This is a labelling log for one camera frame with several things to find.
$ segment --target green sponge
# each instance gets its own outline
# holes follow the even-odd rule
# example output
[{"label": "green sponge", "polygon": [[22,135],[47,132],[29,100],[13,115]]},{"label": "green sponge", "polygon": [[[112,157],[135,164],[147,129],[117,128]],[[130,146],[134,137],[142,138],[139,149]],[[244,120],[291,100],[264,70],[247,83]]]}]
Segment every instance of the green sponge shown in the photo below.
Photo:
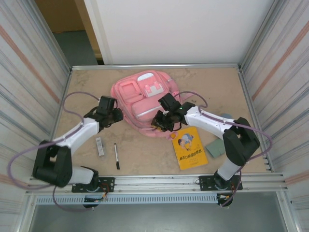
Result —
[{"label": "green sponge", "polygon": [[[229,114],[221,114],[221,117],[232,118]],[[212,143],[205,146],[205,148],[214,158],[217,158],[225,153],[224,142],[221,139],[216,139]]]}]

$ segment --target pink backpack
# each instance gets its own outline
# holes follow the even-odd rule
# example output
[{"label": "pink backpack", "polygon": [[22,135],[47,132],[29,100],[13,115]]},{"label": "pink backpack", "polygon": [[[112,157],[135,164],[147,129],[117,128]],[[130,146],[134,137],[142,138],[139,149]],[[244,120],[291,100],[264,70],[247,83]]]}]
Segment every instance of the pink backpack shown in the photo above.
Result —
[{"label": "pink backpack", "polygon": [[172,132],[161,132],[151,127],[151,121],[158,112],[164,111],[158,100],[167,93],[173,96],[179,93],[177,84],[165,72],[154,70],[140,72],[116,82],[111,95],[118,100],[123,111],[124,120],[143,135],[149,137],[166,137]]}]

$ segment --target book cover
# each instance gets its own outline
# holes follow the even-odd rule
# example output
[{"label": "book cover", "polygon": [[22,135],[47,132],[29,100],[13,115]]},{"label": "book cover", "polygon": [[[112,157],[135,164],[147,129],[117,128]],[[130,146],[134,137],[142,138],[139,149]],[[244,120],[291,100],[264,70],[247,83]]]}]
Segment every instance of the book cover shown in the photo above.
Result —
[{"label": "book cover", "polygon": [[196,127],[178,131],[172,140],[180,170],[198,167],[208,163]]}]

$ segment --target vent grille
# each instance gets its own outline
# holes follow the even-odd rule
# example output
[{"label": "vent grille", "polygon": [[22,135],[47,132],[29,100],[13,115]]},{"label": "vent grille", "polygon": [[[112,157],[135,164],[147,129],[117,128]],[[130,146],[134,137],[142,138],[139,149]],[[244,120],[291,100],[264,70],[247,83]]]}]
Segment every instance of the vent grille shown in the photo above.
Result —
[{"label": "vent grille", "polygon": [[[98,199],[101,196],[87,196]],[[58,204],[93,204],[85,203],[85,196],[56,196]],[[152,204],[152,203],[217,203],[216,193],[199,194],[136,194],[109,195],[105,201],[98,204]],[[54,204],[52,196],[38,196],[37,205]]]}]

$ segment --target cartoon illustration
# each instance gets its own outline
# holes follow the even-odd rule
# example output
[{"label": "cartoon illustration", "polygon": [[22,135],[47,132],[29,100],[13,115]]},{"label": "cartoon illustration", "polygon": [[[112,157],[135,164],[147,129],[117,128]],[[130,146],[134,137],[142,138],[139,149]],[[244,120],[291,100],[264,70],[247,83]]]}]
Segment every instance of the cartoon illustration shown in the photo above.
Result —
[{"label": "cartoon illustration", "polygon": [[186,149],[187,151],[191,150],[189,148],[186,148],[185,145],[189,144],[189,147],[192,146],[192,140],[194,139],[194,136],[190,134],[184,134],[181,139],[178,140],[178,145],[182,147],[182,149]]}]

